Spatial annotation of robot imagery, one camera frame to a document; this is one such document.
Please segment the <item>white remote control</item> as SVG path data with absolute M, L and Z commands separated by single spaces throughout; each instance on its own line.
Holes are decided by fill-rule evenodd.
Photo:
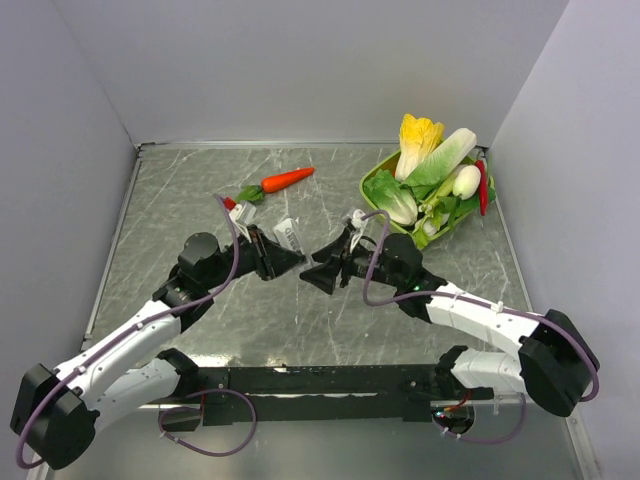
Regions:
M 281 220 L 273 227 L 272 231 L 280 246 L 303 255 L 306 254 L 306 249 L 299 232 L 298 222 L 295 219 L 287 217 Z

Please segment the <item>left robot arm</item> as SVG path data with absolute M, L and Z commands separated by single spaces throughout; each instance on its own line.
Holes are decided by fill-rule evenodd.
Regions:
M 184 333 L 213 305 L 213 293 L 256 273 L 268 281 L 306 263 L 290 218 L 269 239 L 254 225 L 221 248 L 210 233 L 190 236 L 168 280 L 127 322 L 76 357 L 22 378 L 10 427 L 18 447 L 62 469 L 78 459 L 106 427 L 154 400 L 184 402 L 198 387 L 198 367 L 162 344 Z

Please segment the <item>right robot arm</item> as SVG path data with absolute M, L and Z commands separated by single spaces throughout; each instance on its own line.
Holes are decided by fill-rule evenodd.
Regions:
M 391 234 L 374 250 L 355 244 L 354 235 L 344 230 L 314 253 L 316 264 L 301 280 L 327 294 L 353 277 L 393 287 L 392 301 L 406 315 L 492 346 L 490 352 L 457 347 L 442 357 L 436 383 L 444 396 L 477 388 L 520 393 L 559 417 L 584 399 L 599 362 L 565 313 L 521 312 L 469 294 L 424 268 L 406 235 Z

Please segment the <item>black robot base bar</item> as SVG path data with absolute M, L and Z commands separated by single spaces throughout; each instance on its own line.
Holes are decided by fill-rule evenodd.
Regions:
M 154 402 L 197 405 L 199 397 L 187 396 L 208 388 L 244 394 L 260 422 L 379 418 L 429 422 L 437 405 L 494 397 L 492 389 L 468 389 L 436 365 L 406 364 L 203 367 L 187 390 Z

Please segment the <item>orange toy carrot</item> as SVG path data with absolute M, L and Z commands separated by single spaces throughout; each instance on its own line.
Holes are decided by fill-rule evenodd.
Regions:
M 244 187 L 234 198 L 234 201 L 247 201 L 255 204 L 260 203 L 267 195 L 284 190 L 291 185 L 310 177 L 314 172 L 314 167 L 306 167 L 266 177 L 258 185 L 249 185 Z

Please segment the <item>green leafy cabbage toy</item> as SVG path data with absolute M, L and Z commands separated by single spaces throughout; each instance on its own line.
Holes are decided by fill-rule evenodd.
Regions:
M 378 170 L 363 184 L 367 198 L 380 210 L 385 210 L 398 225 L 414 225 L 418 207 L 408 189 L 401 186 L 388 170 Z

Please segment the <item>green celery stalk toy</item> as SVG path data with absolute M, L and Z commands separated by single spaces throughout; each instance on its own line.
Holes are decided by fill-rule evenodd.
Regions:
M 411 236 L 419 250 L 424 249 L 436 239 L 436 236 L 448 223 L 451 212 L 455 209 L 458 198 L 452 194 L 452 187 L 456 170 L 418 207 L 419 219 Z

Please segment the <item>green plastic basket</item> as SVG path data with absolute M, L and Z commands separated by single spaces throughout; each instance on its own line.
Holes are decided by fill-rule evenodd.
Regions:
M 496 191 L 486 153 L 486 149 L 476 148 L 456 168 L 461 171 L 472 166 L 480 171 L 479 185 L 467 199 L 453 191 L 456 173 L 435 187 L 401 187 L 392 178 L 400 159 L 398 151 L 387 156 L 362 177 L 359 191 L 371 209 L 382 209 L 389 213 L 392 231 L 409 235 L 422 250 L 453 230 L 472 212 L 487 214 L 488 205 L 496 199 Z

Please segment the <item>yellow napa cabbage toy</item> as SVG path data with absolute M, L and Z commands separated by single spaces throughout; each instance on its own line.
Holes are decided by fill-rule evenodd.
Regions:
M 403 182 L 439 145 L 445 131 L 440 122 L 426 117 L 404 115 L 399 130 L 400 157 L 395 169 L 395 178 Z

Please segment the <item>white radish toy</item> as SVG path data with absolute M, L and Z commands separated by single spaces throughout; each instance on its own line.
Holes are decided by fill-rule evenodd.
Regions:
M 475 165 L 465 165 L 456 170 L 452 194 L 460 200 L 470 199 L 477 191 L 482 174 Z

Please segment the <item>red chili pepper toy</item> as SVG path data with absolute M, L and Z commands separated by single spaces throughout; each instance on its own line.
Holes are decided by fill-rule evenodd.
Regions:
M 480 214 L 485 216 L 489 205 L 489 178 L 485 166 L 485 162 L 482 159 L 478 159 L 475 162 L 476 168 L 480 172 L 480 183 L 477 189 L 477 198 L 479 202 Z

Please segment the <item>green romaine lettuce toy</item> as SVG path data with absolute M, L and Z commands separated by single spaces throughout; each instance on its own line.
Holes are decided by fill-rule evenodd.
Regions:
M 445 180 L 476 146 L 477 135 L 460 128 L 447 137 L 402 182 L 408 187 L 432 187 Z

